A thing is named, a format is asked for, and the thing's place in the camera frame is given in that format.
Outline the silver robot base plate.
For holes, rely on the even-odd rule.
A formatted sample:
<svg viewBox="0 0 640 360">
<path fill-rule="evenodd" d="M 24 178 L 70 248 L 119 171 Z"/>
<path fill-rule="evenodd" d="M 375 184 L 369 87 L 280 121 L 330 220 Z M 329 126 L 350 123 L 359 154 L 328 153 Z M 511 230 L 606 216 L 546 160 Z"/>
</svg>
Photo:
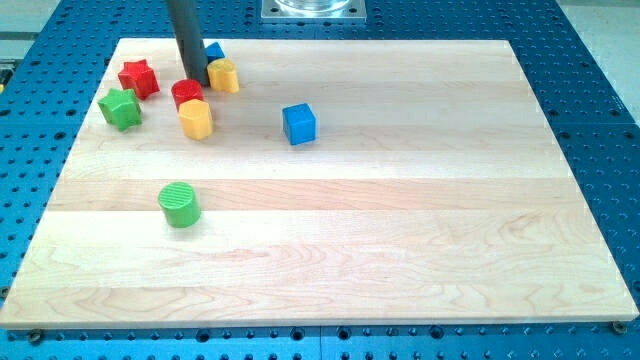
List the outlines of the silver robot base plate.
<svg viewBox="0 0 640 360">
<path fill-rule="evenodd" d="M 364 22 L 365 0 L 262 0 L 260 16 L 265 23 Z"/>
</svg>

